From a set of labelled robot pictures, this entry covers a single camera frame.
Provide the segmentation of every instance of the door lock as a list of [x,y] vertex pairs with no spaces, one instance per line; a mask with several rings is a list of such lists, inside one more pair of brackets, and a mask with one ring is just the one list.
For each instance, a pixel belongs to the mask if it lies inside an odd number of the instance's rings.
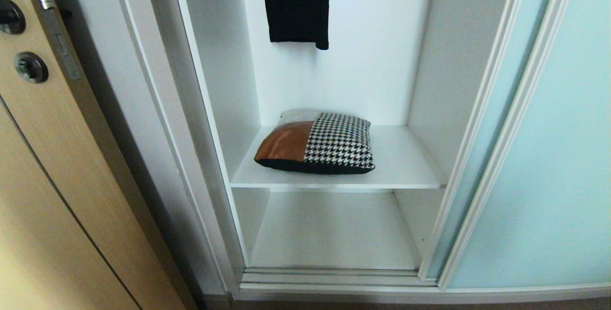
[[0,0],[0,31],[19,34],[26,29],[23,12],[11,0]]
[[49,70],[42,58],[31,52],[18,53],[14,59],[15,70],[30,83],[42,83],[49,78]]

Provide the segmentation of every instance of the brown leather panel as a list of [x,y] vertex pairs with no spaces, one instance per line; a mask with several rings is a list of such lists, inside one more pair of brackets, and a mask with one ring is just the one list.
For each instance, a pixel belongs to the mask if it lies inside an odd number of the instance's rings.
[[314,121],[297,121],[276,127],[263,140],[255,160],[296,160],[303,162]]

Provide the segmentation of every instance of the closet floor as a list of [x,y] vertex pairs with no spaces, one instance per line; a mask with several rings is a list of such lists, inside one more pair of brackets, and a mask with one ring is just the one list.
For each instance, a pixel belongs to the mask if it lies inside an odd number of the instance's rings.
[[371,151],[376,168],[363,175],[288,173],[257,164],[253,158],[274,127],[262,127],[231,180],[240,188],[442,188],[446,177],[439,171],[409,127],[371,127]]
[[251,267],[418,269],[390,192],[272,192]]

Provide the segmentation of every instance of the black fabric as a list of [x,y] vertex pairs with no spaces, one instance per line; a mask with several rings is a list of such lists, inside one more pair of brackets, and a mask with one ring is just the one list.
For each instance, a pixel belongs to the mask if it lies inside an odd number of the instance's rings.
[[340,166],[338,164],[320,164],[299,162],[298,160],[261,159],[255,160],[264,167],[278,169],[279,171],[298,171],[301,173],[339,175],[339,174],[365,174],[373,169]]
[[329,0],[265,0],[271,42],[313,42],[329,49]]

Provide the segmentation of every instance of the lower compartment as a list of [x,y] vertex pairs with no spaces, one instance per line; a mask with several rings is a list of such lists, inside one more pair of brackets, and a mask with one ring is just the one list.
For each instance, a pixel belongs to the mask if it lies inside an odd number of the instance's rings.
[[[280,192],[267,198],[262,219],[243,208],[242,233],[252,242],[248,267],[416,270],[421,256],[395,194]],[[236,204],[244,203],[236,199]],[[253,230],[252,225],[260,225]]]

